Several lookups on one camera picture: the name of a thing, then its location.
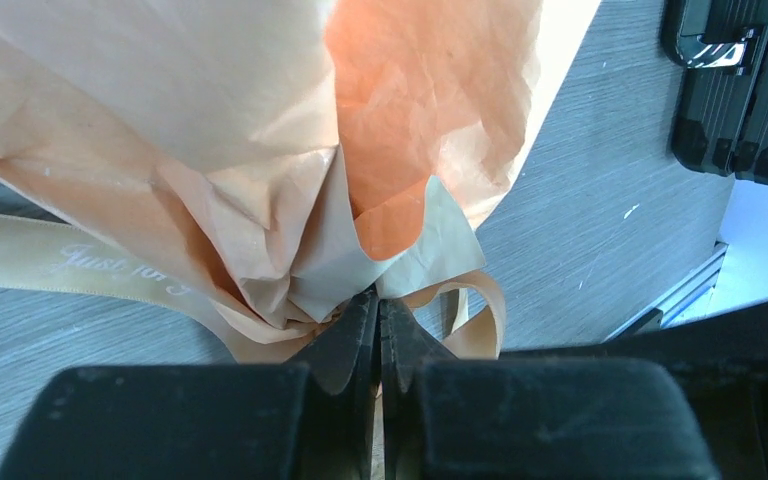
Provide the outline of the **peach wrapping paper sheet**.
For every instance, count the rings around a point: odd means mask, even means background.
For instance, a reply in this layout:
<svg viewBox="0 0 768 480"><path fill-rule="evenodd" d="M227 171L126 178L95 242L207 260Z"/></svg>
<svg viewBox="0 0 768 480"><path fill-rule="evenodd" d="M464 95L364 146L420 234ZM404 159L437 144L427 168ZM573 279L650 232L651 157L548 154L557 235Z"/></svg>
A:
<svg viewBox="0 0 768 480"><path fill-rule="evenodd" d="M324 329L390 267L483 272L597 9L0 1L0 183L244 334Z"/></svg>

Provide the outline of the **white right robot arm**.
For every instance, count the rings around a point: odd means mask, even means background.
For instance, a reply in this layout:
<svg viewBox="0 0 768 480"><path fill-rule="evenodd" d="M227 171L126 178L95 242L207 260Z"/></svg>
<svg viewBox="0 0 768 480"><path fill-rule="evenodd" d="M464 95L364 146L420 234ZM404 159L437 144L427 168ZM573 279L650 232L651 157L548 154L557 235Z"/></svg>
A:
<svg viewBox="0 0 768 480"><path fill-rule="evenodd" d="M768 479L768 301L604 343L502 355L656 362L683 389L722 478Z"/></svg>

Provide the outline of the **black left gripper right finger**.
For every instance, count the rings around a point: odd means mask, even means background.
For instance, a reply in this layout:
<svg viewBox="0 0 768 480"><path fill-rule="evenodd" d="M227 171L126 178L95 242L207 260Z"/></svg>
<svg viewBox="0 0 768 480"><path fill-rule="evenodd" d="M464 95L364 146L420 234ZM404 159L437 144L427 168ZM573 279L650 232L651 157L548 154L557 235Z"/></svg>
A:
<svg viewBox="0 0 768 480"><path fill-rule="evenodd" d="M379 306L389 479L716 479L691 406L631 358L456 358Z"/></svg>

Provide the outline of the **tan ribbon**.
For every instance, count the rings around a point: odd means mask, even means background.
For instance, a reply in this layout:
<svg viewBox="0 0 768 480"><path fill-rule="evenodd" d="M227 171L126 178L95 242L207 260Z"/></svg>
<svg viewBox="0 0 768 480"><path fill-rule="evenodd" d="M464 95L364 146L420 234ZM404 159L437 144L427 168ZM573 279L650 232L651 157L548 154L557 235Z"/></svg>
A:
<svg viewBox="0 0 768 480"><path fill-rule="evenodd" d="M379 278L379 294L404 301L410 309L437 295L456 291L459 305L444 346L456 356L494 359L502 347L507 312L504 295L487 274L473 270L423 289L396 288L390 267ZM157 305L184 314L215 335L239 363L289 359L322 331L317 323L301 332L281 330L274 343L233 326L239 314L216 309L205 295L128 253L104 244L68 224L0 215L0 288L108 296Z"/></svg>

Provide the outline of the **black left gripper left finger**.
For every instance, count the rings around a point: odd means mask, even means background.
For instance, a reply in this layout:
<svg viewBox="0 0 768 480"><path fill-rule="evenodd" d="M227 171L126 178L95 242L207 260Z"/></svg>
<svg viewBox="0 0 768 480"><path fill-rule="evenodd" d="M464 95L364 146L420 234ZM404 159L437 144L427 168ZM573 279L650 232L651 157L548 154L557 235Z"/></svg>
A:
<svg viewBox="0 0 768 480"><path fill-rule="evenodd" d="M84 366L39 393L0 479L367 479L379 298L281 363Z"/></svg>

